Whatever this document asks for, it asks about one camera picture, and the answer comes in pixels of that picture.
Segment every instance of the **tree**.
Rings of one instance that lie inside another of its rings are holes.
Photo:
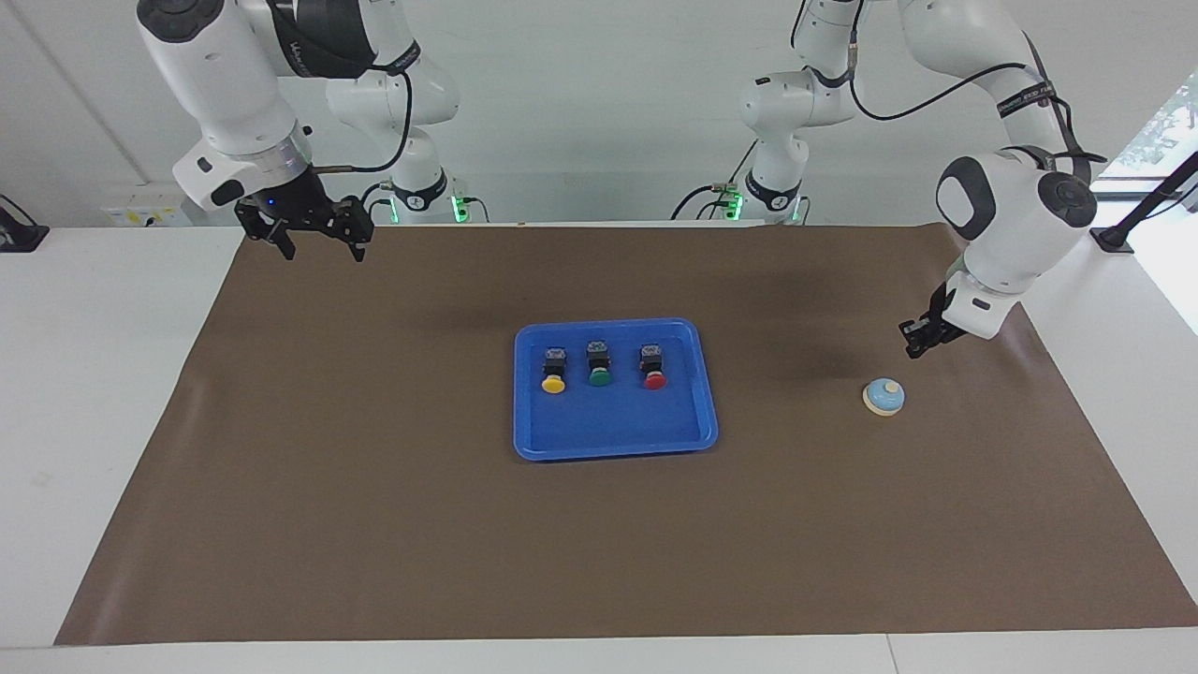
[[[1117,163],[1140,171],[1161,162],[1190,133],[1198,128],[1198,71],[1173,95],[1139,135],[1131,141]]]

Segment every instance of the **power outlet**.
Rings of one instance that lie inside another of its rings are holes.
[[[183,212],[186,199],[179,194],[137,194],[103,210],[113,226],[192,226]]]

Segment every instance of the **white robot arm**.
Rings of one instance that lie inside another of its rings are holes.
[[[760,139],[746,174],[744,217],[788,219],[798,207],[809,150],[800,128],[840,123],[860,108],[854,89],[857,30],[865,4],[806,2],[794,48],[806,67],[756,80],[742,116]],[[901,326],[918,359],[964,333],[992,339],[1031,284],[1084,236],[1097,211],[1091,164],[1072,113],[1031,41],[999,0],[897,0],[908,49],[922,66],[975,83],[998,107],[1011,144],[962,157],[940,176],[937,205],[969,241],[926,314]],[[901,115],[883,117],[889,121]]]
[[[250,238],[291,259],[288,230],[322,231],[361,261],[374,231],[365,205],[356,196],[333,202],[320,174],[389,170],[383,184],[400,198],[404,221],[462,219],[456,181],[413,128],[453,119],[458,89],[422,54],[395,0],[139,0],[138,22],[167,83],[200,122],[202,138],[175,165],[176,180],[207,210],[236,202]],[[338,119],[394,157],[369,168],[314,166],[279,77],[328,79]]]

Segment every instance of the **white table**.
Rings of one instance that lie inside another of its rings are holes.
[[[0,672],[1198,672],[1198,630],[47,649],[240,241],[60,229],[0,256],[0,649],[24,649],[0,650]],[[1089,239],[1027,304],[1194,594],[1198,335],[1135,259]]]

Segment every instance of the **red button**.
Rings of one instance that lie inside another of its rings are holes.
[[[654,372],[645,378],[645,388],[649,391],[660,391],[666,388],[666,384],[668,384],[668,381],[666,379],[666,376],[660,372]]]

